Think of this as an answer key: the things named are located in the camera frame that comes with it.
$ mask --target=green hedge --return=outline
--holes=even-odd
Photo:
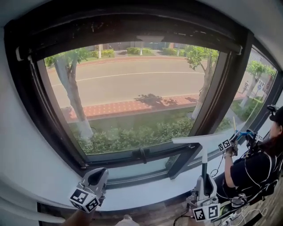
[[[90,52],[88,52],[88,57],[96,57],[96,58],[98,58],[98,51],[90,51]]]
[[[102,57],[107,57],[107,56],[109,56],[109,54],[111,55],[111,56],[113,56],[114,55],[114,50],[113,49],[104,49],[104,50],[101,50],[101,56]],[[97,50],[95,50],[95,51],[90,51],[90,52],[88,52],[88,57],[96,57],[96,58],[98,58],[98,51]]]
[[[187,136],[193,124],[192,119],[184,118],[173,123],[157,123],[157,128],[154,130],[147,126],[141,126],[138,130],[113,128],[107,132],[95,133],[90,142],[80,137],[77,137],[77,140],[86,154],[126,151],[167,143],[171,142],[172,138]],[[228,128],[230,128],[229,121],[224,119],[218,130]]]
[[[162,48],[164,55],[177,55],[177,49],[172,48]]]
[[[170,55],[170,56],[177,56],[178,53],[178,49],[176,48],[162,48],[163,50],[163,54],[164,55]],[[185,56],[185,50],[184,49],[180,49],[179,50],[179,56],[184,57]]]
[[[133,55],[139,55],[141,48],[139,47],[129,47],[127,48],[127,53]],[[142,48],[143,53],[151,53],[151,48]]]
[[[101,51],[102,56],[109,56],[109,55],[114,55],[114,50],[113,49],[104,49]]]

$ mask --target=wooden floor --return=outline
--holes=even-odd
[[[276,187],[276,191],[273,195],[266,198],[265,201],[260,201],[253,206],[248,206],[245,209],[245,214],[253,209],[260,209],[263,211],[267,208],[267,215],[257,222],[256,226],[282,226],[283,225],[283,180],[280,180],[279,185]],[[146,207],[140,207],[130,209],[126,211],[114,211],[114,212],[96,212],[94,214],[94,220],[91,225],[93,226],[114,226],[120,220],[123,219],[125,214],[129,214],[135,222],[141,226],[173,226],[175,218],[185,212],[185,199],[186,194],[179,197],[149,205]],[[40,211],[42,213],[48,213],[54,216],[60,216],[68,218],[73,211],[68,209],[62,209],[57,207],[51,207],[44,204],[40,205]],[[253,218],[258,211],[249,213],[245,220],[248,222]],[[233,222],[231,226],[237,225],[242,220],[242,216],[239,216]],[[220,222],[215,222],[214,225],[218,226]],[[54,226],[58,224],[42,223],[42,226]],[[180,218],[176,226],[187,226],[187,218]],[[212,223],[207,223],[206,226],[213,226]]]

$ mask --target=red brick sidewalk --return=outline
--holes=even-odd
[[[109,62],[121,62],[121,61],[131,61],[131,60],[186,60],[186,58],[178,57],[178,56],[124,56],[124,57],[115,57],[115,58],[105,58],[100,60],[92,60],[82,62],[77,65],[77,67],[83,67],[87,65],[94,65],[94,64],[104,64]],[[48,72],[54,72],[55,68],[47,68]]]
[[[237,93],[235,99],[241,99],[243,97],[244,95]],[[135,115],[140,113],[192,107],[196,105],[198,98],[198,94],[164,98],[149,94],[147,96],[140,96],[132,101],[84,107],[84,113],[88,120]],[[62,109],[62,112],[68,123],[77,121],[76,114],[72,107],[64,108]]]

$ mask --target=black cap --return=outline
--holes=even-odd
[[[283,106],[277,110],[275,115],[271,115],[269,119],[283,126]]]

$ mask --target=road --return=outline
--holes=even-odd
[[[48,75],[59,106],[70,106],[55,70]],[[245,78],[251,81],[248,73]],[[77,67],[76,81],[85,107],[129,101],[139,95],[196,94],[203,86],[204,73],[201,67],[195,71],[189,68],[185,60],[133,60]]]

